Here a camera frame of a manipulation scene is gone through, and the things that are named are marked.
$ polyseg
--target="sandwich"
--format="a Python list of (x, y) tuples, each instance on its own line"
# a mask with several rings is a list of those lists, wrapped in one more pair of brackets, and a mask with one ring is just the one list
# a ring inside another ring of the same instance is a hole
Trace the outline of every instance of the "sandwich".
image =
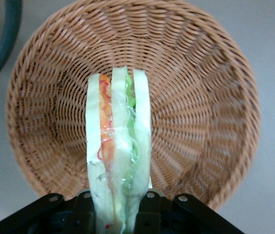
[(151, 108), (145, 71), (89, 77), (87, 168), (97, 234), (130, 234), (150, 183)]

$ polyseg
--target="gray floor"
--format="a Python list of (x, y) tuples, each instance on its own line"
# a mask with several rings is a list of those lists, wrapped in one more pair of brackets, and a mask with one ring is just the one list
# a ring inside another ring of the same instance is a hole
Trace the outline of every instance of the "gray floor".
[[(38, 198), (14, 161), (5, 127), (5, 96), (14, 62), (30, 35), (69, 0), (24, 0), (16, 47), (0, 73), (0, 220)], [(248, 176), (219, 213), (249, 234), (275, 234), (275, 0), (191, 0), (239, 44), (255, 72), (261, 138)], [(0, 0), (0, 34), (4, 1)]]

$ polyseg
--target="wrapped sandwich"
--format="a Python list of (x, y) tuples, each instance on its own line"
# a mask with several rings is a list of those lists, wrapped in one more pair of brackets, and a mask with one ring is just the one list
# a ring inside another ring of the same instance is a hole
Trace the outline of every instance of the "wrapped sandwich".
[(151, 116), (144, 71), (90, 76), (87, 167), (97, 234), (130, 234), (150, 180)]

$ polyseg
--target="bolt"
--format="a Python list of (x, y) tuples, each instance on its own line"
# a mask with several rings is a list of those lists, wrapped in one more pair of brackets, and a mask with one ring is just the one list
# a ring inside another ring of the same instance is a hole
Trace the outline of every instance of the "bolt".
[(57, 201), (58, 199), (59, 199), (59, 197), (58, 197), (57, 195), (55, 195), (55, 196), (51, 197), (51, 198), (49, 199), (49, 201), (50, 201), (50, 202), (54, 202), (54, 201)]
[(84, 197), (84, 198), (90, 198), (90, 197), (91, 197), (91, 194), (90, 194), (90, 193), (85, 193), (85, 194), (83, 195), (83, 197)]
[(148, 198), (154, 198), (155, 197), (155, 194), (153, 194), (153, 193), (147, 193), (147, 195), (146, 195)]
[(187, 199), (187, 197), (186, 196), (179, 196), (178, 197), (178, 199), (180, 200), (180, 201), (187, 201), (188, 199)]

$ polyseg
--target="plastic wrap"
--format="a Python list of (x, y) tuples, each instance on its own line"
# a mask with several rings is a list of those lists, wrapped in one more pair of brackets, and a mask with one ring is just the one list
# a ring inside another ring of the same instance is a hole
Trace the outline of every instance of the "plastic wrap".
[(87, 165), (97, 234), (129, 234), (150, 183), (151, 118), (144, 71), (89, 78)]

